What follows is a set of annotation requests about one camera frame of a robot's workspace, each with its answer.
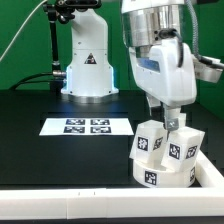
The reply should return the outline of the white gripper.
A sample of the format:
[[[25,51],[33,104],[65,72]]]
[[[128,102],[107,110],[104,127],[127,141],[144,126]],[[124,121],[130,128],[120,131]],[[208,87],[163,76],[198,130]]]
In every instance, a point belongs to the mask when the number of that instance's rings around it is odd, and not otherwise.
[[[137,57],[137,50],[129,48],[130,61],[136,85],[144,90],[153,114],[164,103],[164,122],[167,130],[179,128],[182,105],[196,99],[196,80],[191,51],[183,44],[183,64],[178,66],[179,51],[176,39],[165,39],[154,45],[143,57]]]

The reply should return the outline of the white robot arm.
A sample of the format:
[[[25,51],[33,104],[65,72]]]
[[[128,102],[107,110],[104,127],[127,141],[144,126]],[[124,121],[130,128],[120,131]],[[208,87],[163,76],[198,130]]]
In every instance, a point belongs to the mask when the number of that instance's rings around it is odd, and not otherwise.
[[[107,61],[107,24],[94,10],[103,0],[65,0],[72,20],[72,62],[64,92],[78,97],[104,97],[117,91]],[[180,35],[184,0],[122,0],[124,43],[134,80],[149,105],[164,107],[165,127],[179,128],[183,105],[196,98],[191,51]]]

